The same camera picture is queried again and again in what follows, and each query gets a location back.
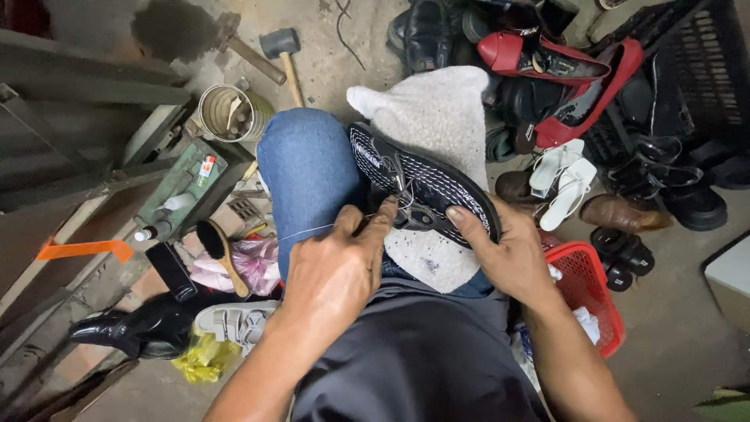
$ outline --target red flat shoe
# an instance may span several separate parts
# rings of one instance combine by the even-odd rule
[[[616,70],[606,79],[580,86],[570,101],[539,123],[534,128],[537,133],[536,146],[550,148],[563,145],[589,130],[615,94],[641,66],[643,57],[641,43],[632,38],[626,38],[601,52],[597,59],[611,64]]]
[[[524,38],[501,31],[482,38],[479,55],[493,71],[503,76],[526,76],[580,86],[609,75],[611,68],[586,54],[542,38],[532,51],[524,49]]]

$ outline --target fingernail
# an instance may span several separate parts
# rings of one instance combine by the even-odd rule
[[[464,220],[464,215],[456,209],[454,206],[448,208],[447,211],[445,211],[445,214],[448,216],[448,219],[452,222],[462,222]]]

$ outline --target black wire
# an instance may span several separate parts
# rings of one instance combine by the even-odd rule
[[[349,44],[347,44],[346,41],[344,41],[344,38],[341,36],[341,19],[346,15],[349,17],[349,19],[352,19],[351,16],[347,13],[347,9],[349,8],[349,4],[352,2],[352,0],[346,0],[346,4],[344,6],[341,6],[341,3],[339,3],[338,0],[336,1],[336,5],[338,6],[338,10],[341,11],[341,13],[338,14],[338,19],[336,19],[336,35],[338,35],[338,40],[341,42],[341,45],[343,45],[347,50],[349,50],[350,53],[352,53],[352,56],[354,56],[355,59],[357,59],[357,62],[362,67],[363,71],[366,71],[365,65],[362,64],[362,60],[359,59],[359,56],[357,56],[357,53],[354,53],[354,50],[352,50],[352,47],[349,47]]]

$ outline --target blue jeans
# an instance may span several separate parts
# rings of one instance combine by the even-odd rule
[[[279,270],[286,280],[292,246],[329,231],[342,206],[349,203],[365,209],[370,182],[357,170],[344,127],[331,114],[313,108],[295,108],[273,116],[257,155],[274,201]],[[387,254],[382,274],[414,280]],[[493,289],[479,270],[450,295],[478,298]]]

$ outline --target dark shirt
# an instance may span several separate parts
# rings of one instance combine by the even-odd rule
[[[292,420],[549,421],[513,359],[508,301],[383,279],[300,381]]]

